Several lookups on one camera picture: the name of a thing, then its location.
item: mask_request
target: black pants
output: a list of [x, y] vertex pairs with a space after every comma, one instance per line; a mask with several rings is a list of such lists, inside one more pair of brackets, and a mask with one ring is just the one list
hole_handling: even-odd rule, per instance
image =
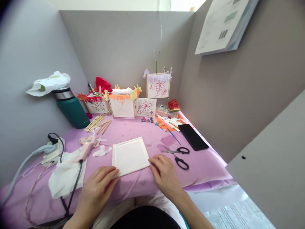
[[172, 217], [153, 206], [143, 206], [128, 212], [110, 229], [122, 228], [180, 229]]

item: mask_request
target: smartphone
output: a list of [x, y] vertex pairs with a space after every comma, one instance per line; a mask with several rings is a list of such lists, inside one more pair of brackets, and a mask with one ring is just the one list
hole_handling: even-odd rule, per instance
[[187, 139], [187, 141], [195, 151], [209, 148], [209, 146], [196, 133], [196, 131], [191, 127], [190, 124], [183, 124], [183, 125], [179, 125], [178, 127], [181, 133], [184, 135], [184, 137]]

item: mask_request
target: small container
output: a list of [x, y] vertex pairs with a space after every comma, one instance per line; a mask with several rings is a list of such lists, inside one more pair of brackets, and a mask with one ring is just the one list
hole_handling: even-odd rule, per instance
[[167, 109], [167, 106], [165, 105], [157, 105], [156, 114], [162, 116], [162, 117], [172, 117], [172, 118], [178, 118], [179, 111], [177, 112], [171, 112]]
[[82, 129], [90, 124], [90, 120], [69, 87], [62, 87], [52, 91], [57, 105], [76, 129]]

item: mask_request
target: clear plastic box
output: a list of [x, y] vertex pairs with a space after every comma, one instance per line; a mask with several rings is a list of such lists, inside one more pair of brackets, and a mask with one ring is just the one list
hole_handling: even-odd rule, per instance
[[178, 118], [178, 111], [171, 112], [167, 109], [166, 105], [157, 105], [156, 114], [164, 117]]

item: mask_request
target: hand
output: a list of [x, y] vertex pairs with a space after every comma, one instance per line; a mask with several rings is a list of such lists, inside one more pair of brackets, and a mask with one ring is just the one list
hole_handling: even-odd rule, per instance
[[114, 166], [98, 168], [85, 182], [80, 194], [76, 212], [65, 228], [89, 227], [102, 212], [110, 195], [119, 181], [112, 178], [119, 172]]
[[184, 194], [181, 188], [179, 178], [172, 160], [162, 154], [155, 155], [153, 158], [148, 159], [154, 165], [150, 165], [156, 184], [161, 192], [172, 202], [179, 199], [179, 196]]

